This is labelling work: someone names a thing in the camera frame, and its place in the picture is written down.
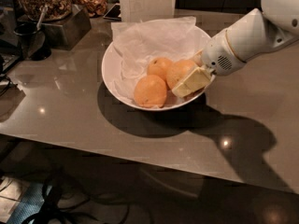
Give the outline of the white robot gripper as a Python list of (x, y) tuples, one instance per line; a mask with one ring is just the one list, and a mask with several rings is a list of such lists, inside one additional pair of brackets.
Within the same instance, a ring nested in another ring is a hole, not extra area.
[[(217, 76), (228, 76), (243, 68), (246, 64), (236, 51), (240, 33), (233, 28), (226, 28), (214, 35), (203, 48), (192, 57), (198, 66), (203, 64)], [(179, 98), (188, 96), (205, 88), (212, 79), (210, 73), (202, 67), (194, 67), (176, 86), (172, 92)]]

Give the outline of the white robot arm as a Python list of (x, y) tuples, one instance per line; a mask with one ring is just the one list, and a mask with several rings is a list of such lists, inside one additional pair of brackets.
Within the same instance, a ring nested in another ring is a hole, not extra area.
[(261, 0), (261, 7), (214, 35), (195, 53), (195, 66), (172, 92), (186, 97), (209, 85), (214, 76), (228, 76), (255, 57), (299, 40), (299, 0)]

